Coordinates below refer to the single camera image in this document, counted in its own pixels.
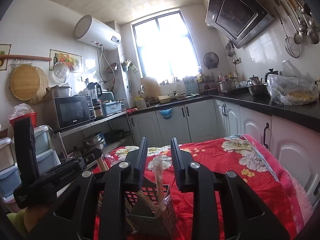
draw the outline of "microwave door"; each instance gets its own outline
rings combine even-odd
[[[257,13],[241,0],[224,0],[216,23],[236,40],[257,17]]]
[[[90,120],[86,96],[55,98],[60,129]]]

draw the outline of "cutting board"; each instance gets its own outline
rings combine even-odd
[[[33,98],[40,87],[40,77],[35,67],[20,65],[10,79],[10,88],[13,95],[22,101]]]
[[[153,77],[144,77],[140,79],[141,85],[144,86],[146,92],[143,97],[155,98],[158,100],[158,96],[160,95],[160,88],[158,82]]]
[[[37,70],[37,73],[40,78],[40,87],[36,93],[36,95],[28,100],[30,104],[38,104],[42,102],[44,95],[46,94],[45,89],[49,87],[49,80],[47,74],[39,67],[35,67]]]

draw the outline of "wire strainer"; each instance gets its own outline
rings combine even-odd
[[[283,28],[284,33],[285,33],[285,36],[286,36],[285,45],[284,45],[285,50],[287,51],[287,53],[291,57],[297,58],[297,57],[300,56],[300,47],[299,47],[298,44],[296,44],[294,42],[294,39],[292,37],[288,37],[288,35],[287,35],[286,31],[285,31],[285,28],[283,26],[282,19],[281,19],[280,15],[279,15],[278,11],[276,10],[276,8],[275,8],[275,11],[276,11],[276,14],[277,14],[277,16],[279,18],[279,21],[280,21],[281,25],[282,25],[282,28]]]

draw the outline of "wall picture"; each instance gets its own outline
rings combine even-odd
[[[83,73],[82,57],[79,55],[50,49],[50,58],[50,70],[53,70],[54,64],[60,61],[69,67],[70,72]]]
[[[0,55],[8,55],[10,53],[11,44],[0,44]],[[8,59],[0,58],[0,70],[7,70]]]

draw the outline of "metal bolt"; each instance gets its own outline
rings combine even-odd
[[[228,171],[227,176],[230,178],[235,178],[237,176],[237,174],[234,171]]]
[[[82,177],[84,177],[84,178],[88,178],[88,177],[90,177],[90,176],[91,176],[91,174],[92,174],[92,172],[91,172],[91,171],[84,171],[84,172],[82,172]]]
[[[126,167],[128,167],[128,166],[129,166],[129,163],[128,163],[128,162],[120,162],[120,163],[119,163],[119,167],[120,167],[120,168],[123,168],[123,169],[124,169],[124,168],[126,168]]]
[[[200,163],[192,162],[192,163],[190,163],[190,166],[191,166],[191,168],[197,169],[200,167]]]

